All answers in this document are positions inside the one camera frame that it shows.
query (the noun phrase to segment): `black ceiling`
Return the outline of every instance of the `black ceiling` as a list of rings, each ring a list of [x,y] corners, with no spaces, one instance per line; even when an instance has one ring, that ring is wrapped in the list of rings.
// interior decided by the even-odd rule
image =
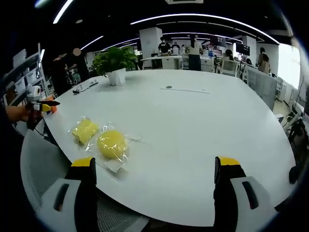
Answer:
[[[40,42],[42,48],[46,49],[44,59],[50,60],[58,53],[66,52],[73,47],[83,47],[103,35],[102,39],[84,50],[85,52],[98,51],[107,46],[137,38],[140,29],[154,26],[160,27],[163,33],[203,32],[228,37],[249,33],[265,40],[266,43],[274,43],[255,30],[217,18],[177,16],[130,25],[137,20],[166,14],[210,14],[234,19],[262,31],[285,30],[280,11],[266,0],[204,0],[203,4],[174,5],[168,5],[164,0],[74,0],[59,22],[53,24],[55,16],[65,2],[66,0],[49,0],[42,8],[36,9],[34,0],[24,0],[18,4],[12,1],[11,10],[15,17],[14,20],[7,21],[6,30],[9,36],[6,40],[8,45],[5,46],[6,57],[12,57],[23,48],[31,53],[31,50],[35,50],[37,43]],[[75,22],[79,19],[83,22],[76,24]],[[273,37],[280,39],[279,42],[286,40],[286,38]]]

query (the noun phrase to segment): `plastic bag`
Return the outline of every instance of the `plastic bag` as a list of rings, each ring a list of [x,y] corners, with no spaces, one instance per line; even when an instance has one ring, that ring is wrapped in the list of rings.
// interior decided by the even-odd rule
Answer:
[[[98,125],[93,123],[89,118],[82,117],[77,125],[72,129],[68,130],[74,137],[74,141],[79,145],[88,144],[89,140],[98,132]]]
[[[111,124],[104,126],[86,146],[86,151],[96,157],[96,163],[117,173],[125,165],[129,155],[129,145],[140,137],[129,137]]]

